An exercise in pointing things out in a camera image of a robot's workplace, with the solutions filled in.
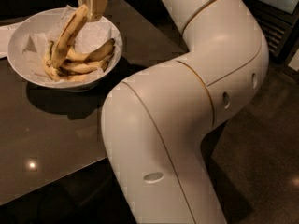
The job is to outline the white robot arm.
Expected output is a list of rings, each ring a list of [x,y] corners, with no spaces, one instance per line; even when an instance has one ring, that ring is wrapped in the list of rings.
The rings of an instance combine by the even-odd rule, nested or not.
[[[189,51],[108,94],[104,145],[137,223],[226,224],[200,145],[260,89],[267,43],[242,0],[162,1]]]

